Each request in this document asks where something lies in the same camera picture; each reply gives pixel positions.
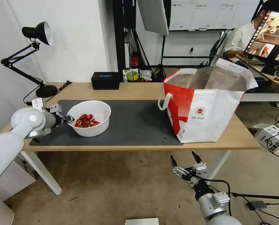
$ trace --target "lamp base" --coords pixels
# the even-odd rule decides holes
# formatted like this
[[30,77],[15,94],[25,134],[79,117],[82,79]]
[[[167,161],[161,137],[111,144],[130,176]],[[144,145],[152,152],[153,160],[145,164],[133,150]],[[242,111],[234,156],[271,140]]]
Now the lamp base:
[[48,98],[56,95],[58,88],[53,85],[42,86],[36,90],[36,96],[39,98]]

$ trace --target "black lamp shade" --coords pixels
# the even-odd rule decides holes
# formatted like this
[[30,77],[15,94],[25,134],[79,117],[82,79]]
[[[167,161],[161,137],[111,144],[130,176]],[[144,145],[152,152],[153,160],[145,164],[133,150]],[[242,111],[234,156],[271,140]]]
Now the black lamp shade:
[[23,27],[22,33],[25,37],[37,38],[46,45],[53,44],[51,30],[47,22],[41,22],[36,27]]

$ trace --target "concrete floor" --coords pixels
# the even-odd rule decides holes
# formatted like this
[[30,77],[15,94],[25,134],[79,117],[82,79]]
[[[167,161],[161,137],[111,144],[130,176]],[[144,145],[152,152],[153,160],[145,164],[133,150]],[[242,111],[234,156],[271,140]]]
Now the concrete floor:
[[[236,114],[246,126],[274,123],[279,109],[268,103],[242,103]],[[219,151],[196,151],[211,166]],[[182,167],[192,166],[189,151],[41,152],[40,159],[63,188],[56,196],[38,180],[11,197],[13,225],[124,224],[125,219],[158,217],[161,225],[205,224],[194,192],[172,173],[170,154]],[[279,158],[267,150],[233,151],[216,176],[231,191],[279,195]],[[224,184],[213,183],[219,190]],[[243,225],[260,224],[242,198],[232,198],[232,213]],[[279,206],[266,210],[279,216]],[[261,213],[271,224],[279,221]]]

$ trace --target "desk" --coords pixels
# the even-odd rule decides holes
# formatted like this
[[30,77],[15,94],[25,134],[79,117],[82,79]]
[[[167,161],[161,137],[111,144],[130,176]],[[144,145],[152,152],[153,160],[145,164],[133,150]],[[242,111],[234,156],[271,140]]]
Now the desk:
[[[265,80],[270,81],[272,84],[279,86],[279,81],[275,81],[275,76],[262,73],[261,70],[264,68],[262,65],[251,65],[249,63],[249,59],[244,58],[240,55],[236,55],[236,57],[244,64],[246,65],[249,70],[253,73],[254,77],[263,77]],[[245,95],[242,98],[243,102],[279,102],[279,93],[245,93]]]
[[[50,83],[60,87],[62,83]],[[93,90],[91,83],[72,83],[52,98],[49,104],[59,100],[156,100],[162,83],[121,83],[119,90]],[[180,146],[31,146],[30,139],[25,139],[22,155],[43,178],[47,185],[60,194],[61,187],[45,168],[34,152],[39,151],[173,151],[184,150],[222,150],[218,162],[213,168],[210,179],[214,178],[232,150],[257,150],[259,143],[254,139],[243,123],[234,114],[223,135],[217,142],[185,143]]]

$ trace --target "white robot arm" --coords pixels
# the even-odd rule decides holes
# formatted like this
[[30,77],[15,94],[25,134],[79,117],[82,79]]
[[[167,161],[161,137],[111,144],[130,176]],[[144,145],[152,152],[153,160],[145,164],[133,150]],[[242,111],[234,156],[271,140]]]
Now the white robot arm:
[[47,135],[51,128],[74,120],[69,115],[63,117],[61,106],[55,104],[45,109],[41,98],[32,100],[33,108],[22,108],[11,117],[12,130],[0,134],[0,176],[24,147],[25,138]]
[[205,180],[200,179],[207,178],[206,162],[203,162],[194,152],[192,154],[197,163],[185,169],[179,167],[171,155],[173,172],[183,180],[188,181],[195,190],[195,198],[200,205],[200,211],[206,223],[208,225],[241,225],[234,217],[224,215],[226,204],[230,198],[225,192],[214,193]]

